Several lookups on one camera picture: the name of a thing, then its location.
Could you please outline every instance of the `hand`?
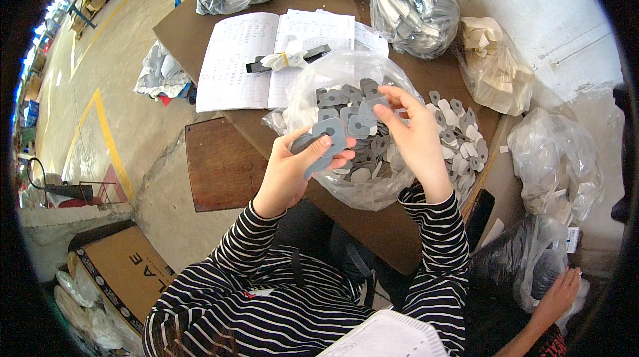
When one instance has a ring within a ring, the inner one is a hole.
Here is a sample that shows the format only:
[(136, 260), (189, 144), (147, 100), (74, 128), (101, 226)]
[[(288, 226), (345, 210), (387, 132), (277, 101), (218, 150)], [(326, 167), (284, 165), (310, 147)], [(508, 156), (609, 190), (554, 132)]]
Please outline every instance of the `hand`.
[(394, 110), (406, 109), (402, 117), (410, 119), (408, 126), (386, 106), (375, 105), (373, 108), (379, 120), (388, 127), (408, 168), (424, 187), (426, 201), (434, 204), (445, 201), (451, 195), (452, 185), (443, 162), (435, 116), (401, 88), (379, 86), (378, 90)]
[[(331, 146), (328, 135), (316, 140), (299, 154), (288, 151), (288, 145), (310, 127), (298, 129), (273, 142), (260, 191), (253, 199), (253, 209), (262, 218), (273, 218), (292, 208), (304, 195), (309, 179), (304, 172)], [(348, 147), (355, 146), (355, 138), (346, 138)], [(346, 161), (355, 157), (355, 152), (345, 150), (336, 154), (327, 170), (344, 167)]]
[(565, 272), (559, 274), (555, 283), (537, 305), (535, 312), (532, 313), (531, 324), (546, 331), (563, 313), (567, 312), (577, 297), (580, 278), (579, 267), (574, 269), (566, 267)]

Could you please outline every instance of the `black and white striped sleeve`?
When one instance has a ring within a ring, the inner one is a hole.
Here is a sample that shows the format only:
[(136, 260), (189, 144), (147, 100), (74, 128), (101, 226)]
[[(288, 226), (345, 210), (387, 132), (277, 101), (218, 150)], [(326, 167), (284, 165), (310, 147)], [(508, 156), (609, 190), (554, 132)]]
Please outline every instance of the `black and white striped sleeve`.
[(224, 234), (220, 245), (209, 259), (231, 273), (242, 277), (253, 275), (267, 256), (277, 230), (277, 223), (286, 214), (269, 219), (253, 210), (253, 201), (240, 214), (235, 224)]
[(404, 189), (399, 202), (420, 225), (423, 255), (403, 313), (433, 325), (450, 355), (461, 355), (466, 343), (468, 241), (455, 194), (440, 204), (428, 204), (417, 184)]

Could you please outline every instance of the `white glove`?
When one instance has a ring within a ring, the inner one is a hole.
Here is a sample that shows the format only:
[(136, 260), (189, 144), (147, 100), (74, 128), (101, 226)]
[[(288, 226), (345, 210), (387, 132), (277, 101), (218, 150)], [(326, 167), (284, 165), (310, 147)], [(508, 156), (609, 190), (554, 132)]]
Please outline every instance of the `white glove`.
[(283, 52), (267, 55), (260, 60), (260, 63), (270, 67), (274, 72), (286, 66), (305, 67), (308, 65), (304, 60), (306, 52), (302, 49), (300, 41), (293, 40), (288, 43)]

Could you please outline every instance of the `rubber band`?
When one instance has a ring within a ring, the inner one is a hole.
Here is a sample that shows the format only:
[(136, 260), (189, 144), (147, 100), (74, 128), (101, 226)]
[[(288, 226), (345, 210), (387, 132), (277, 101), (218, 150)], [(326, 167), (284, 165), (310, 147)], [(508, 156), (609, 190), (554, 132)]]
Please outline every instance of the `rubber band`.
[(286, 54), (284, 52), (280, 52), (280, 53), (284, 57), (284, 62), (286, 62), (286, 65), (288, 66), (288, 59), (286, 58)]

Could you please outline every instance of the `striped shirt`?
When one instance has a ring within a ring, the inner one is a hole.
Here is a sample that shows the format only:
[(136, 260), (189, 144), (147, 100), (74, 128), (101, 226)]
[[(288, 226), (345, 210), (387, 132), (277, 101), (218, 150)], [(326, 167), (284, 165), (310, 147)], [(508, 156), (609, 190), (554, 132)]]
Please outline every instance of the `striped shirt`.
[[(415, 185), (399, 201), (421, 227), (424, 256), (402, 313), (433, 325), (448, 352), (460, 355), (468, 243), (457, 200), (427, 204)], [(220, 245), (178, 275), (146, 319), (147, 356), (172, 356), (176, 344), (180, 355), (232, 355), (229, 343), (240, 356), (313, 356), (374, 313), (357, 305), (360, 285), (313, 257), (299, 255), (304, 287), (296, 286), (295, 249), (270, 249), (281, 217), (261, 218), (249, 203)], [(264, 294), (248, 293), (256, 289)]]

